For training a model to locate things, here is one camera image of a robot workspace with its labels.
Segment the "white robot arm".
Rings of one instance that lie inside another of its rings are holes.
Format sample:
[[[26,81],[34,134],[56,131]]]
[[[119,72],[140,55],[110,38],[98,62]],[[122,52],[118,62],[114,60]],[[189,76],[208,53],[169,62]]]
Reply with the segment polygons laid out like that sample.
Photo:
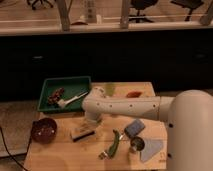
[[[102,114],[160,120],[167,127],[167,171],[213,170],[213,96],[187,90],[176,97],[107,97],[93,88],[84,98],[85,117],[98,122]]]

